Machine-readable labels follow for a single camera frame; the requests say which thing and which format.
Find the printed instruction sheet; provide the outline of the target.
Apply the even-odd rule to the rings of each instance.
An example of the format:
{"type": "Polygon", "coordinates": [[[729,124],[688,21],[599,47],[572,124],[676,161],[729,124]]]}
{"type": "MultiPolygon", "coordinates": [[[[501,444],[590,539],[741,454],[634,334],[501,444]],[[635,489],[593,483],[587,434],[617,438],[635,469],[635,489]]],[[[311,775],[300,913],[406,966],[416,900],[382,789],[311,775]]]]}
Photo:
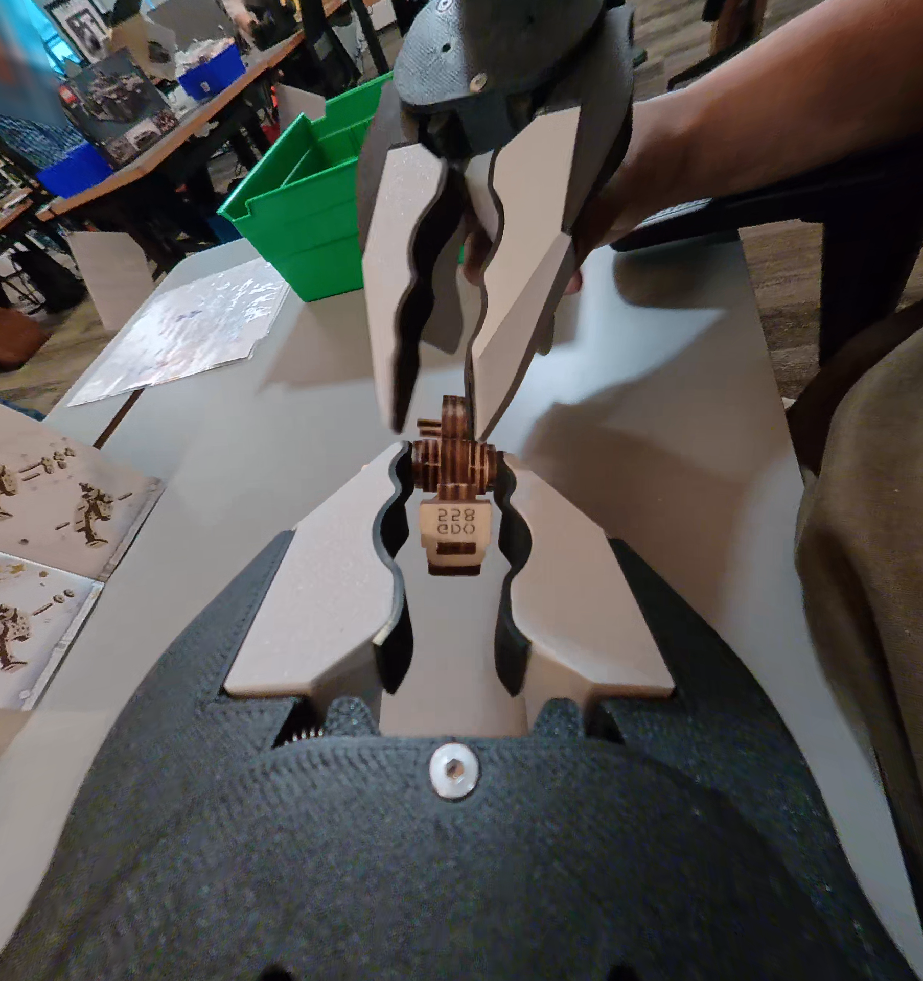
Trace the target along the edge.
{"type": "Polygon", "coordinates": [[[162,488],[0,402],[0,712],[39,702],[162,488]]]}

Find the grey desk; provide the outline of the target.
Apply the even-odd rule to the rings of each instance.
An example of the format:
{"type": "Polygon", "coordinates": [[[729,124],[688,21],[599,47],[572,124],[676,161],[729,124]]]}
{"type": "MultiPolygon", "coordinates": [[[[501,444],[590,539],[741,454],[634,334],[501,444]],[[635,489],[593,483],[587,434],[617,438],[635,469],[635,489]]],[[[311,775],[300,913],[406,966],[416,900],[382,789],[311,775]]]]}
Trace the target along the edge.
{"type": "MultiPolygon", "coordinates": [[[[741,245],[589,257],[492,436],[627,542],[752,671],[850,865],[923,979],[874,767],[823,677],[794,563],[803,482],[741,245]]],[[[149,388],[110,459],[166,488],[38,707],[0,755],[0,951],[107,732],[151,666],[272,537],[393,442],[361,292],[289,296],[251,359],[149,388]]]]}

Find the blue plastic bin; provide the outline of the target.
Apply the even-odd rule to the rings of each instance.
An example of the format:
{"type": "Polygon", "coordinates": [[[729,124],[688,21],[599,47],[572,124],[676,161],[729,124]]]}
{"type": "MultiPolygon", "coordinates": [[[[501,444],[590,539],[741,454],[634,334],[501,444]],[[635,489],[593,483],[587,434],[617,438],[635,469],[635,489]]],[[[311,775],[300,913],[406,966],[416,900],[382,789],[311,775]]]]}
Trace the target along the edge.
{"type": "Polygon", "coordinates": [[[100,150],[82,141],[57,163],[38,171],[38,182],[55,197],[70,198],[113,176],[114,170],[100,150]]]}
{"type": "Polygon", "coordinates": [[[177,81],[186,94],[196,102],[206,102],[243,78],[247,66],[236,43],[228,40],[221,46],[199,51],[192,67],[179,71],[177,81]]]}

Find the person's right hand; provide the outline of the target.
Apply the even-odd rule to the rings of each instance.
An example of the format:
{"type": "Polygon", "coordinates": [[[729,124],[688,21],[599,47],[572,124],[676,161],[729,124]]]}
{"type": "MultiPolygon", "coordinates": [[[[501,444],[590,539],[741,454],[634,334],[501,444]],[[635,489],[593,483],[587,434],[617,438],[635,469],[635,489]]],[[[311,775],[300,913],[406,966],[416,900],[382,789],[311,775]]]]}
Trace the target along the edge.
{"type": "Polygon", "coordinates": [[[621,239],[651,215],[709,195],[695,190],[695,175],[706,162],[708,137],[689,114],[664,105],[664,99],[638,104],[624,160],[580,215],[575,261],[566,294],[582,286],[583,261],[595,249],[621,239]]]}

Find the layered wooden puzzle model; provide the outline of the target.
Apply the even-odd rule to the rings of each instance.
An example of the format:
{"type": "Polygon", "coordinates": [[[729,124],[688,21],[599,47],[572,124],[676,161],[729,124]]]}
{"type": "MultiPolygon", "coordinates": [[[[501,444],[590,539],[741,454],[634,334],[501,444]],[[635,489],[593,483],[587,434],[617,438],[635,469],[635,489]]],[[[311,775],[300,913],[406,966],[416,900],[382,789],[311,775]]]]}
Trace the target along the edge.
{"type": "Polygon", "coordinates": [[[420,543],[435,577],[480,574],[492,542],[497,450],[472,437],[468,399],[446,395],[441,417],[419,420],[411,449],[419,504],[420,543]]]}

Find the printed cardboard box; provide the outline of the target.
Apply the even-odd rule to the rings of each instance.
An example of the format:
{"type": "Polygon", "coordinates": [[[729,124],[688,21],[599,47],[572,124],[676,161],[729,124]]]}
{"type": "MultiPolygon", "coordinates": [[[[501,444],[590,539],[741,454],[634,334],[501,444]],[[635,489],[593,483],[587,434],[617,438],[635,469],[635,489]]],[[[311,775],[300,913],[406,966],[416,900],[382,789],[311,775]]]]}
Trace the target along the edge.
{"type": "Polygon", "coordinates": [[[120,170],[178,128],[163,94],[123,48],[59,86],[68,119],[120,170]]]}

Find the clear sleeved paper sheet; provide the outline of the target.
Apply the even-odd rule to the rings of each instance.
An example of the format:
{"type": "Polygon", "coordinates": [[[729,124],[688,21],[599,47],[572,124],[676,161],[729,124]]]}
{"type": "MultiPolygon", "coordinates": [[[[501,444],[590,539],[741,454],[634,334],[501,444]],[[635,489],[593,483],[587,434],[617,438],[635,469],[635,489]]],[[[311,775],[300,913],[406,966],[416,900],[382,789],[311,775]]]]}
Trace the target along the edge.
{"type": "Polygon", "coordinates": [[[90,366],[67,406],[247,360],[268,335],[290,290],[270,263],[255,259],[151,299],[90,366]]]}

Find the white panel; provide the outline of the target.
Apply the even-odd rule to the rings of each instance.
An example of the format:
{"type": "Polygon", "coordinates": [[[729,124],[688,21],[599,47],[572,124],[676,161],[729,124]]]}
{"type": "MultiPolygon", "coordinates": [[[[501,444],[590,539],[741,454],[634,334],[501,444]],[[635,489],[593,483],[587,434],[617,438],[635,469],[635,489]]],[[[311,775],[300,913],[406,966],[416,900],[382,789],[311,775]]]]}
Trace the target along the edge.
{"type": "Polygon", "coordinates": [[[155,288],[145,252],[122,231],[68,231],[65,240],[101,324],[116,335],[155,288]]]}

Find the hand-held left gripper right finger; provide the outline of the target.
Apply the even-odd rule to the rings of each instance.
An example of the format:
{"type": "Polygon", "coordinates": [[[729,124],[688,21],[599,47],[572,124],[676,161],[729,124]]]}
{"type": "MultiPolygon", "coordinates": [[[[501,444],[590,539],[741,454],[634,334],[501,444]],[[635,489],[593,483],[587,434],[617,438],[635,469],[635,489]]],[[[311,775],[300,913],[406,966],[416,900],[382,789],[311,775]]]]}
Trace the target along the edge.
{"type": "Polygon", "coordinates": [[[565,699],[668,698],[675,681],[604,530],[513,454],[498,456],[498,545],[509,562],[496,671],[528,712],[565,699]]]}

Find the green plastic bin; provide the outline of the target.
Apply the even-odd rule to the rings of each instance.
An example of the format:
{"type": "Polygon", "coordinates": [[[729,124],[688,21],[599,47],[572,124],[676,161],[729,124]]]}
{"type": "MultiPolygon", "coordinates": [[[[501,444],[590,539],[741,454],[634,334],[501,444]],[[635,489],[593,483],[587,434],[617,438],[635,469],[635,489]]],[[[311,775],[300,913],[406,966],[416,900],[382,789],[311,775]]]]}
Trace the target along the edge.
{"type": "Polygon", "coordinates": [[[357,159],[388,72],[301,115],[220,208],[303,301],[362,288],[357,159]]]}

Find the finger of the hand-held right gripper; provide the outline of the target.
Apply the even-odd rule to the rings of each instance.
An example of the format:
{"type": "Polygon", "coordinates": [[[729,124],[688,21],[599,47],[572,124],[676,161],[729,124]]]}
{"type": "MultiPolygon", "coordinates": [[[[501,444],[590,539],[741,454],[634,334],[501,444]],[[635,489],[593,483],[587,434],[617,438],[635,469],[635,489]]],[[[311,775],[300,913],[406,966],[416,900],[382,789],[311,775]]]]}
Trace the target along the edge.
{"type": "Polygon", "coordinates": [[[564,229],[580,107],[537,116],[493,158],[488,187],[501,222],[482,279],[468,350],[472,432],[488,438],[536,349],[538,328],[572,252],[564,229]]]}
{"type": "Polygon", "coordinates": [[[420,344],[453,354],[462,339],[463,212],[463,184],[448,161],[420,143],[389,150],[361,267],[377,404],[395,433],[405,428],[420,344]]]}

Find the brown bag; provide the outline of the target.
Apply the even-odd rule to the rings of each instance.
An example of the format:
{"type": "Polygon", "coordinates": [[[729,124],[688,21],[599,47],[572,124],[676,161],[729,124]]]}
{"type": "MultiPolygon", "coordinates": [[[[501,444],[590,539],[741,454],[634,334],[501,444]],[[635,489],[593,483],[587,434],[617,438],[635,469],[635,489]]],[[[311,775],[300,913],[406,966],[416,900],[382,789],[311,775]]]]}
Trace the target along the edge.
{"type": "Polygon", "coordinates": [[[50,331],[24,312],[0,308],[0,372],[21,369],[50,337],[50,331]]]}

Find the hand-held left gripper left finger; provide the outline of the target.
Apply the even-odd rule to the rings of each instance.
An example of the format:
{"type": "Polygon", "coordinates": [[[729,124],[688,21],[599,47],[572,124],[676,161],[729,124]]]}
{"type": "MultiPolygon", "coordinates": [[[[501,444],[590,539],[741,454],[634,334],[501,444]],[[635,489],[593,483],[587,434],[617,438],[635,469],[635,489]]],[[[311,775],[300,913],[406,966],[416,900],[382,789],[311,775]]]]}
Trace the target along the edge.
{"type": "Polygon", "coordinates": [[[397,554],[408,538],[411,449],[395,442],[295,527],[224,680],[237,698],[341,696],[378,717],[410,666],[413,631],[397,554]]]}

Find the person's olive clothing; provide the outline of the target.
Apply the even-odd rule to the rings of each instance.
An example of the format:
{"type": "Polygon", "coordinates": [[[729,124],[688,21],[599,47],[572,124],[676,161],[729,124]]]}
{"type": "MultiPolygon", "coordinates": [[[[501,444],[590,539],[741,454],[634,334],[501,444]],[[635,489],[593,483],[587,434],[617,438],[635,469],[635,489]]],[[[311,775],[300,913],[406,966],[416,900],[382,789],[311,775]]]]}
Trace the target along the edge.
{"type": "Polygon", "coordinates": [[[923,932],[923,304],[855,337],[787,411],[796,567],[827,678],[878,768],[923,932]]]}

